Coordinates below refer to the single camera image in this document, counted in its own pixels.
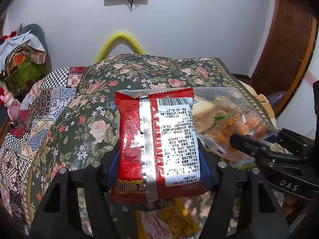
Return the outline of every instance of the yellow snack package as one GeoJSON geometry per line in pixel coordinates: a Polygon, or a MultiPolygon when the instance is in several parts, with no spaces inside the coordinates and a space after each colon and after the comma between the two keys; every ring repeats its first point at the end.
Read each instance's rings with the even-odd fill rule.
{"type": "Polygon", "coordinates": [[[177,239],[200,231],[180,199],[161,210],[135,214],[139,239],[177,239]]]}

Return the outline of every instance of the nutrition label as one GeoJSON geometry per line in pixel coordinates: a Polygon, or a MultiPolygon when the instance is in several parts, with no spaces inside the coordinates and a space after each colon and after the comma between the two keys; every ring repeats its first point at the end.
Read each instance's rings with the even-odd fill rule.
{"type": "Polygon", "coordinates": [[[166,186],[200,180],[199,153],[189,101],[157,99],[166,186]]]}

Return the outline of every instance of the white wall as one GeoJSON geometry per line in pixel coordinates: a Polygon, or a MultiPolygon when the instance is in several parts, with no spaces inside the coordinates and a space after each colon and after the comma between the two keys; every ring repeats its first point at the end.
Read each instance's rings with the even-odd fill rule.
{"type": "Polygon", "coordinates": [[[276,0],[269,0],[268,15],[267,15],[267,19],[266,19],[264,33],[263,33],[263,36],[262,36],[261,41],[259,43],[258,50],[257,50],[257,53],[255,55],[255,59],[251,65],[249,72],[248,72],[249,77],[252,77],[252,75],[257,67],[257,64],[259,62],[259,59],[261,57],[261,54],[264,50],[264,47],[265,47],[265,44],[266,44],[266,41],[268,38],[268,34],[270,31],[270,27],[272,25],[272,17],[274,15],[274,11],[275,11],[275,2],[276,2],[276,0]]]}
{"type": "MultiPolygon", "coordinates": [[[[308,71],[319,80],[319,44],[317,43],[308,71]]],[[[278,128],[288,128],[307,135],[316,126],[314,92],[312,86],[302,80],[295,95],[277,118],[278,128]]]]}
{"type": "MultiPolygon", "coordinates": [[[[93,64],[107,38],[125,30],[148,54],[220,57],[231,72],[248,74],[265,32],[270,0],[139,1],[130,12],[127,0],[14,0],[5,29],[39,24],[53,69],[93,64]]],[[[112,54],[129,51],[119,46],[112,54]]]]}

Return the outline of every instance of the pile of clothes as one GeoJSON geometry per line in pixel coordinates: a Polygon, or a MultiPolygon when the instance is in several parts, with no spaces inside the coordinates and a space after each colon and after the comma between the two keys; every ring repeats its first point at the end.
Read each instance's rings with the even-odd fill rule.
{"type": "Polygon", "coordinates": [[[28,25],[0,45],[0,79],[14,96],[27,93],[45,72],[47,45],[40,26],[28,25]]]}

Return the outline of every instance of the floral blanket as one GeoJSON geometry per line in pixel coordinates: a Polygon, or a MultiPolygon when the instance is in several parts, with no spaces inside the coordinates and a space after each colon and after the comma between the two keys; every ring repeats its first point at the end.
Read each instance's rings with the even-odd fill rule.
{"type": "MultiPolygon", "coordinates": [[[[269,121],[260,103],[227,71],[218,58],[172,60],[137,54],[106,58],[84,69],[74,98],[71,98],[56,122],[52,125],[43,123],[47,131],[39,137],[38,141],[43,140],[41,146],[32,151],[33,161],[30,162],[22,193],[23,210],[20,211],[23,211],[28,227],[59,168],[85,168],[113,149],[117,141],[118,110],[114,102],[117,90],[187,86],[237,87],[251,106],[269,121]]],[[[83,229],[91,234],[83,191],[78,192],[83,229]]],[[[147,210],[166,204],[159,201],[148,205],[126,206],[115,204],[106,197],[122,238],[138,238],[134,210],[147,210]]],[[[211,196],[205,194],[185,199],[184,202],[191,206],[200,205],[191,214],[197,217],[202,226],[203,218],[207,216],[207,205],[204,202],[208,202],[209,206],[211,196]]]]}

